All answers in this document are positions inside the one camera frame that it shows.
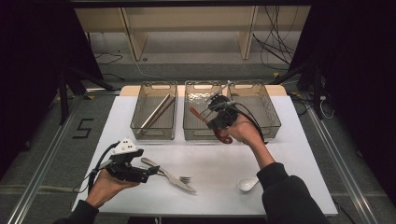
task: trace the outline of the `black cable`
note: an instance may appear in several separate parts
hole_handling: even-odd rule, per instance
[[[267,44],[267,43],[263,42],[263,41],[260,40],[255,34],[253,34],[253,37],[256,39],[256,41],[259,43],[259,45],[260,45],[261,47],[263,47],[263,48],[269,47],[269,48],[272,48],[272,49],[276,49],[276,50],[278,50],[278,51],[283,50],[283,49],[279,49],[279,48],[277,48],[277,47],[275,47],[275,46],[272,46],[272,45],[270,45],[270,44]]]
[[[235,110],[235,111],[238,112],[239,114],[245,116],[245,117],[253,124],[253,126],[256,128],[257,132],[258,132],[259,135],[260,135],[260,138],[262,139],[262,142],[263,142],[264,144],[266,144],[266,143],[265,143],[265,140],[264,140],[264,134],[262,133],[262,129],[260,128],[259,122],[254,118],[254,116],[253,116],[253,114],[250,112],[250,110],[249,110],[247,107],[245,107],[244,105],[242,105],[242,104],[236,103],[236,105],[241,105],[242,107],[244,107],[244,108],[246,109],[246,111],[251,115],[251,117],[250,117],[249,115],[247,115],[245,112],[243,112],[242,110],[240,110],[240,109],[238,109],[238,108],[236,108],[236,107],[229,106],[229,105],[228,105],[228,107],[231,108],[231,109],[233,109],[233,110]]]
[[[285,40],[286,37],[288,37],[288,35],[290,34],[290,31],[291,31],[291,29],[293,28],[294,23],[296,22],[297,14],[298,14],[298,6],[297,6],[297,8],[296,8],[296,13],[294,14],[294,19],[293,19],[293,22],[291,23],[291,26],[290,26],[290,28],[289,28],[289,30],[288,30],[288,33],[285,35],[285,37],[283,37],[282,40]]]
[[[139,71],[140,76],[142,76],[142,77],[153,77],[153,78],[158,78],[163,81],[170,81],[170,82],[172,82],[172,81],[187,81],[187,79],[181,79],[181,78],[169,79],[169,78],[164,78],[164,77],[156,77],[156,76],[152,76],[152,75],[146,75],[142,72],[142,70],[140,70],[139,64],[136,62],[136,60],[134,60],[134,64],[136,65],[136,68]]]
[[[122,81],[125,81],[125,78],[116,76],[116,75],[114,75],[114,74],[112,74],[112,73],[103,73],[102,75],[104,75],[104,76],[113,76],[113,77],[117,77],[118,79],[120,79],[120,80],[122,80]]]
[[[282,58],[281,58],[280,56],[278,56],[276,53],[274,53],[273,51],[271,51],[270,49],[268,49],[267,47],[265,47],[265,45],[267,45],[266,43],[261,44],[260,40],[259,40],[255,35],[253,35],[253,36],[254,36],[254,38],[256,39],[256,41],[260,44],[260,46],[262,47],[262,50],[265,49],[265,50],[267,50],[268,52],[270,52],[271,54],[273,54],[274,56],[276,56],[280,61],[282,61],[282,62],[284,62],[284,63],[287,63],[287,64],[290,64],[288,61],[286,61],[285,59],[282,59]]]
[[[350,221],[352,224],[356,224],[356,222],[353,220],[353,218],[350,216],[350,214],[347,212],[347,210],[345,210],[345,209],[341,206],[340,203],[338,203],[334,198],[332,198],[332,201],[333,201],[334,204],[338,207],[338,209],[339,209],[340,211],[342,211],[342,212],[347,216],[347,218],[349,219],[349,221]]]
[[[271,22],[270,34],[269,34],[269,35],[267,36],[267,38],[265,39],[265,42],[264,42],[264,43],[266,44],[266,42],[268,41],[269,37],[272,36],[273,39],[276,40],[276,41],[278,42],[279,48],[281,49],[279,52],[282,53],[282,56],[284,57],[284,60],[286,61],[286,57],[285,57],[284,52],[287,52],[287,53],[289,54],[289,56],[292,58],[291,52],[289,52],[289,50],[294,51],[294,49],[291,49],[290,47],[288,47],[288,46],[283,42],[283,40],[284,40],[285,38],[281,38],[281,37],[280,37],[279,31],[278,31],[278,24],[277,24],[277,18],[278,18],[278,15],[279,15],[279,7],[276,7],[275,10],[273,11],[273,15],[272,15],[273,18],[271,18],[270,13],[268,12],[268,8],[265,7],[264,9],[265,9],[265,12],[266,12],[266,14],[267,14],[267,16],[268,16],[268,19],[269,19],[270,22]],[[298,12],[298,10],[296,10],[296,14],[295,14],[295,16],[294,16],[294,20],[293,20],[292,25],[294,25],[294,23],[295,23],[295,19],[296,19],[296,17],[297,17],[297,12]]]
[[[208,106],[207,109],[203,110],[200,114],[202,115],[202,114],[204,114],[206,112],[206,110],[210,110],[210,112],[205,116],[205,119],[207,119],[213,113],[213,111],[215,111],[220,106],[226,106],[227,107],[227,102],[224,102],[224,103],[221,103],[221,104],[217,104],[217,105]]]
[[[119,59],[122,58],[122,55],[119,55],[119,54],[101,53],[101,54],[99,54],[98,56],[95,56],[95,59],[97,59],[97,58],[99,58],[99,57],[101,57],[102,55],[105,55],[105,54],[108,54],[108,55],[111,55],[111,56],[117,56],[117,57],[119,57],[119,58],[117,58],[117,59],[115,59],[115,60],[113,60],[113,61],[111,61],[111,62],[108,62],[108,63],[99,63],[99,64],[110,64],[110,63],[114,63],[114,62],[116,62],[116,61],[118,61]]]
[[[308,109],[311,108],[311,105],[313,105],[313,101],[312,100],[305,100],[302,99],[300,97],[298,97],[296,94],[291,93],[291,92],[287,92],[287,95],[290,97],[290,99],[294,102],[294,103],[299,103],[304,107],[304,111],[301,113],[297,112],[298,117],[306,114],[306,112],[308,111]]]
[[[102,156],[100,157],[99,161],[96,163],[95,168],[93,168],[93,169],[91,170],[91,172],[90,172],[90,178],[88,179],[88,193],[91,192],[91,189],[92,189],[92,187],[93,187],[93,182],[94,182],[94,180],[95,180],[95,178],[96,178],[96,175],[97,175],[98,172],[99,172],[99,167],[100,167],[100,164],[102,163],[103,158],[105,157],[105,155],[107,154],[107,152],[108,152],[111,148],[116,147],[119,143],[120,143],[120,142],[111,144],[111,145],[105,150],[105,152],[102,154]]]
[[[265,64],[265,62],[262,60],[262,65],[264,65],[265,67],[267,67],[267,68],[271,68],[271,69],[274,69],[274,70],[285,70],[285,71],[287,71],[287,70],[289,70],[288,68],[275,68],[275,67],[273,67],[273,66],[270,66],[270,65],[268,65],[268,64]]]
[[[81,181],[81,183],[84,182],[84,180],[87,179],[87,178],[90,176],[90,174],[91,174],[91,173],[89,173],[87,176],[85,176],[85,178]],[[76,191],[76,188],[77,188],[77,187],[78,187],[78,185],[75,186],[75,187],[73,187],[72,192],[75,192],[75,193],[82,193],[82,192],[84,192],[84,191],[87,189],[88,184],[87,184],[87,186],[85,186],[85,188],[84,188],[83,190],[80,190],[80,191]]]

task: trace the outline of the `human hand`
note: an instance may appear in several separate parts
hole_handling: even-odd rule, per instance
[[[238,115],[235,123],[221,130],[221,134],[229,134],[237,141],[248,145],[252,149],[260,169],[275,162],[256,127],[244,115]]]
[[[259,141],[259,143],[262,142],[260,134],[255,126],[248,118],[241,114],[238,115],[238,118],[232,126],[221,130],[221,135],[226,134],[229,134],[237,141],[244,142],[249,146],[257,141]]]
[[[95,208],[101,207],[120,191],[138,186],[140,183],[118,180],[112,177],[106,169],[99,173],[90,194],[85,200]]]

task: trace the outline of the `white table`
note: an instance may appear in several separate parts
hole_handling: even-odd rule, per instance
[[[236,141],[224,145],[213,141],[206,144],[186,142],[182,128],[183,97],[178,97],[176,137],[173,141],[148,143],[135,141],[130,129],[137,97],[118,96],[111,108],[106,126],[93,155],[87,174],[108,146],[124,137],[145,149],[143,157],[159,163],[175,175],[190,175],[196,194],[188,193],[168,182],[166,177],[153,175],[148,183],[119,193],[100,208],[100,212],[127,216],[151,217],[262,217],[262,187],[258,184],[250,192],[243,192],[236,183],[259,171],[251,150]],[[325,185],[318,165],[307,142],[304,130],[289,96],[271,96],[282,123],[276,138],[268,148],[276,161],[285,164],[289,175],[299,176],[326,216],[337,210]],[[140,158],[133,166],[144,165]],[[85,200],[87,191],[76,198]]]

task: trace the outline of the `metal utensil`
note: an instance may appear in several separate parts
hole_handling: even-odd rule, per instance
[[[170,94],[167,94],[165,98],[163,98],[160,104],[154,109],[154,111],[148,116],[146,121],[142,124],[142,126],[140,127],[141,129],[139,129],[137,133],[142,133],[143,129],[148,128],[149,125],[151,125],[159,117],[157,115],[161,115],[161,113],[159,112],[161,111],[161,108],[165,105],[166,101],[170,98],[170,96],[171,96]]]
[[[148,159],[146,157],[143,157],[140,160],[143,163],[145,163],[145,164],[152,165],[152,166],[158,166],[157,163],[155,163],[154,161],[151,161],[150,159]],[[195,189],[192,189],[190,186],[188,186],[185,183],[181,182],[177,177],[175,177],[174,175],[172,175],[169,172],[167,172],[166,170],[164,170],[161,166],[160,166],[160,171],[162,171],[166,175],[166,177],[168,177],[168,180],[172,184],[174,184],[174,185],[176,185],[176,186],[178,186],[178,187],[180,187],[180,188],[182,188],[184,190],[187,190],[189,192],[193,192],[193,193],[196,192]]]
[[[140,166],[139,168],[141,168],[141,169],[148,169],[148,168],[145,167],[145,166]],[[166,175],[165,175],[162,171],[160,171],[160,170],[158,171],[157,175],[166,176]],[[190,176],[183,176],[183,175],[181,175],[181,176],[178,177],[178,179],[179,179],[181,182],[185,183],[185,184],[189,184],[189,183],[191,182],[191,177],[190,177]]]

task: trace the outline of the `human arm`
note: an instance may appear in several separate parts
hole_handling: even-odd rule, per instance
[[[58,219],[54,224],[93,223],[99,207],[111,200],[124,189],[133,188],[139,183],[121,181],[102,170],[85,201],[80,200],[70,217]]]
[[[289,176],[282,163],[276,162],[255,126],[243,115],[222,134],[229,134],[248,145],[259,164],[257,173],[262,188],[262,204],[269,224],[329,223],[309,194],[304,181]]]

